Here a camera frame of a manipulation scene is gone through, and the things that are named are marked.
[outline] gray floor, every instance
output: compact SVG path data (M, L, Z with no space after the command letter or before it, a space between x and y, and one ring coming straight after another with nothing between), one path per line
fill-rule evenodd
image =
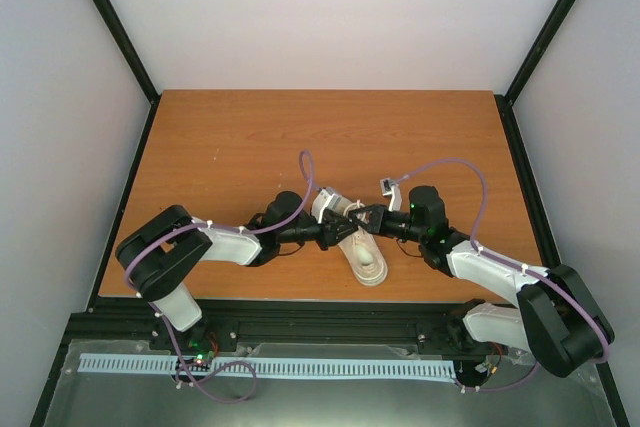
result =
M615 425L593 366L568 379L541 371L530 383L500 394L462 395L451 384L423 381L263 379L251 400L219 405L195 389L176 390L169 376L76 373L73 357L82 350L70 353L46 425ZM487 386L508 383L527 369L504 361L500 375ZM246 392L249 382L219 378L207 388L218 395L237 396Z

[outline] white wall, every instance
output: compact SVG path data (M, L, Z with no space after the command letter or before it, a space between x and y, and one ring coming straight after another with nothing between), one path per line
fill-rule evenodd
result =
M0 1L3 426L84 310L147 103L90 0Z
M516 115L562 260L617 339L611 367L640 425L640 6L578 0Z
M555 0L112 0L159 88L493 89Z

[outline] black wire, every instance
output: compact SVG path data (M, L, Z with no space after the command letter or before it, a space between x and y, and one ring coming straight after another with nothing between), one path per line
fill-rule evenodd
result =
M293 255L293 254L295 254L296 252L300 252L300 249L301 249L302 247L304 247L304 244L302 244L300 247L298 247L298 248L297 248L296 250L294 250L293 252L287 252L287 253L285 253L285 254L278 254L278 257L287 257L287 256L289 256L289 255Z
M400 245L400 239L396 239L396 244L398 244L398 247L400 247L400 250L402 251L402 253L408 257L415 257L415 258L422 258L422 255L413 255L410 254L409 252L407 252L406 250L404 250L402 248L402 246Z

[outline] transparent plastic sheet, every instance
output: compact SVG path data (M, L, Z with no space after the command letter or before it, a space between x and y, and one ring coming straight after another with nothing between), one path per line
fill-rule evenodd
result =
M611 411L593 364L569 379L540 371L528 384L501 394L467 393L453 385L415 381L287 381L262 379L254 398L220 406L192 389L177 391L169 376L78 373L81 353L168 355L146 342L74 342L69 348L44 425L581 425L613 427ZM238 357L419 359L411 346L240 344ZM530 357L513 351L493 386L521 378ZM207 384L220 394L245 392L248 379Z

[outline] wooden table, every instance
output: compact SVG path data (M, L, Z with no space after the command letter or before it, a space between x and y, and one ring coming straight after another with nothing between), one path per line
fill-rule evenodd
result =
M237 226L282 190L303 194L297 159L305 148L313 153L320 185L367 204L386 203L383 177L442 157L468 159L489 184L478 240L540 262L493 94L469 91L165 91L116 245L172 204ZM418 175L403 183L405 199L420 184L435 185L451 225L470 231L481 199L470 169L444 165ZM321 252L315 243L258 268L201 262L186 283L200 298L499 300L404 255L391 239L379 238L378 245L389 275L377 287L358 283L338 248ZM417 252L415 244L405 248ZM100 295L132 295L122 273L112 257Z

